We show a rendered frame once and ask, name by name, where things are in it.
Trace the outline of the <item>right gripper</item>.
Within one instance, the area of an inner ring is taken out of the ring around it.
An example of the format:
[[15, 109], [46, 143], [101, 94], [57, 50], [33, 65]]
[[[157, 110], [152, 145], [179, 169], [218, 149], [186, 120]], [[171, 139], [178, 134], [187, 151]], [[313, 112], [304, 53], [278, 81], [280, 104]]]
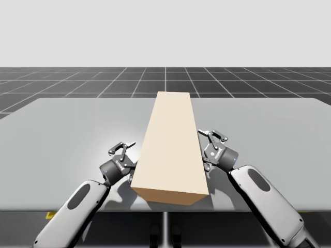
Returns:
[[198, 129], [198, 133], [206, 136], [210, 142], [204, 149], [204, 157], [202, 157], [206, 177], [209, 178], [212, 166], [225, 172], [231, 171], [237, 161], [238, 152], [224, 145], [228, 138], [217, 130], [203, 131]]

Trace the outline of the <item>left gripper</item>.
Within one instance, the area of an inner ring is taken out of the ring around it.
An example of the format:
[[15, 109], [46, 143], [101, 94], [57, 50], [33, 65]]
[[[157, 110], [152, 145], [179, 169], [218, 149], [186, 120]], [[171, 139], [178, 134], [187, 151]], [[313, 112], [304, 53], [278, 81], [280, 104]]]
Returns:
[[[127, 177], [128, 182], [131, 184], [136, 169], [137, 162], [134, 162], [131, 166], [125, 167], [125, 154], [127, 149], [134, 146], [136, 142], [123, 143], [119, 142], [111, 149], [108, 150], [108, 155], [113, 156], [109, 161], [103, 163], [99, 169], [102, 173], [102, 177], [105, 180], [106, 186], [113, 186], [123, 177]], [[121, 155], [115, 155], [118, 150], [122, 149]]]

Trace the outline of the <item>tall board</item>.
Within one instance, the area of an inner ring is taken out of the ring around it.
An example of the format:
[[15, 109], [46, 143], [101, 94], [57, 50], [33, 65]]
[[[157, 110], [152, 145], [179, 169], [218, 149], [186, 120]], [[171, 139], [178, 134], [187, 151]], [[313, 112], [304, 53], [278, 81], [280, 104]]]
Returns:
[[188, 92], [157, 93], [131, 188], [147, 202], [186, 206], [209, 194]]

